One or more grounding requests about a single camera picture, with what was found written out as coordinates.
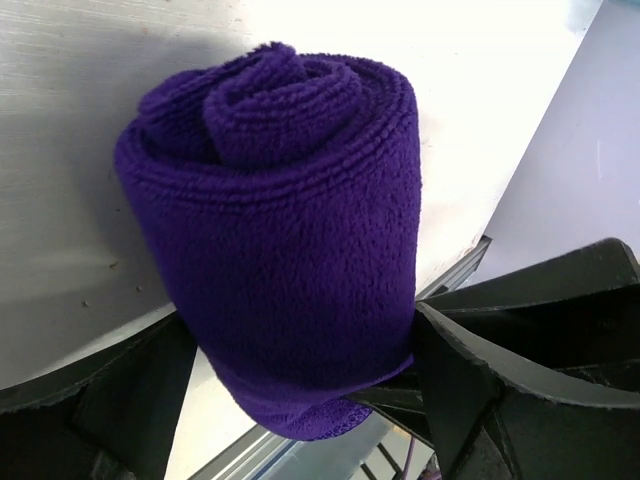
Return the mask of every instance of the black plastic part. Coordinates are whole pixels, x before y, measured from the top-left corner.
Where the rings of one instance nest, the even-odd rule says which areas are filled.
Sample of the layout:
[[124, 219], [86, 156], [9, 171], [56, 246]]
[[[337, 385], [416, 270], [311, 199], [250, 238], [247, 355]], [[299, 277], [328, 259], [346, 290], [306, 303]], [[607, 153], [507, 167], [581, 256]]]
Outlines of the black plastic part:
[[[161, 480], [195, 352], [172, 315], [35, 387], [15, 387], [5, 399], [27, 408], [0, 414], [0, 479]], [[48, 404], [60, 392], [66, 398]]]
[[351, 398], [445, 480], [640, 478], [639, 279], [607, 239], [419, 302], [414, 365]]

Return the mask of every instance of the rolled towel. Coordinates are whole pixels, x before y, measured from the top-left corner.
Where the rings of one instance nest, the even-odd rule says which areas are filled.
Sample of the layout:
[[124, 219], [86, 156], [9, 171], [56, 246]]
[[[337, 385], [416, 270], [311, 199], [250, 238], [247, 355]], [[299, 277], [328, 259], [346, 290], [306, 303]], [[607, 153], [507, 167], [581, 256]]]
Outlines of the rolled towel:
[[343, 396], [411, 362], [419, 150], [404, 76], [278, 43], [169, 78], [121, 135], [168, 293], [267, 429], [342, 434], [369, 414]]

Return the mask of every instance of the black plastic bracket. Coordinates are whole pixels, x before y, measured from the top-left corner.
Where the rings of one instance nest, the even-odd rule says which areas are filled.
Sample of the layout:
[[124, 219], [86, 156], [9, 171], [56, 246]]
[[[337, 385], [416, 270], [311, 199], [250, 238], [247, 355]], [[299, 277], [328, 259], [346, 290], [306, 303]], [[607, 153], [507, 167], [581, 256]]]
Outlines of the black plastic bracket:
[[639, 478], [640, 267], [607, 239], [416, 305], [414, 365], [350, 398], [446, 480]]

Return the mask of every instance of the towel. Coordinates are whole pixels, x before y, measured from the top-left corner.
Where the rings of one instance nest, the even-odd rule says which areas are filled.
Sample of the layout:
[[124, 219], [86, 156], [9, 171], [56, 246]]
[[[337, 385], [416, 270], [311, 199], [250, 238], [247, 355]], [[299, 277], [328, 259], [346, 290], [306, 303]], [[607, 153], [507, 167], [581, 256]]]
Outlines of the towel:
[[280, 43], [170, 77], [120, 136], [169, 296], [267, 429], [345, 433], [369, 410], [343, 396], [412, 361], [419, 149], [403, 75]]

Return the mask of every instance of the purple towel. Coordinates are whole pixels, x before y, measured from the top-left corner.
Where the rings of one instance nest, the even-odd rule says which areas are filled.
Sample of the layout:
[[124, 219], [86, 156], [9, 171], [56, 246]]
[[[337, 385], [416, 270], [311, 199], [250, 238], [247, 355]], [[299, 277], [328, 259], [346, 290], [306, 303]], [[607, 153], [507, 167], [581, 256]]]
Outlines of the purple towel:
[[343, 396], [410, 363], [419, 150], [404, 76], [277, 43], [169, 78], [120, 137], [169, 295], [271, 431], [340, 435], [369, 414]]

